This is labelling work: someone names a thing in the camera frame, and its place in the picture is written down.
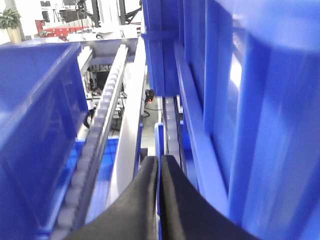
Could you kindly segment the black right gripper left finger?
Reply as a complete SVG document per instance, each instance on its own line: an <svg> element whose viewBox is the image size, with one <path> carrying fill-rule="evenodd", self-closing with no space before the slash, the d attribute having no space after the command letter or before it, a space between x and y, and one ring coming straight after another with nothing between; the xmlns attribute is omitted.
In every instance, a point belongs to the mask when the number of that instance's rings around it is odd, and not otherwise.
<svg viewBox="0 0 320 240"><path fill-rule="evenodd" d="M66 240L155 240L159 160L147 156L124 192Z"/></svg>

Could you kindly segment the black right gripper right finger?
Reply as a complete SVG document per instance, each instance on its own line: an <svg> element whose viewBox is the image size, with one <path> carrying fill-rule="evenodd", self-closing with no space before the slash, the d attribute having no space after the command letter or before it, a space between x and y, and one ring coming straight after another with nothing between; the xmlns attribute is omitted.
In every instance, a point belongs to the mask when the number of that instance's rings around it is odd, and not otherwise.
<svg viewBox="0 0 320 240"><path fill-rule="evenodd" d="M194 188L172 155L160 167L160 220L164 240L254 240L212 207Z"/></svg>

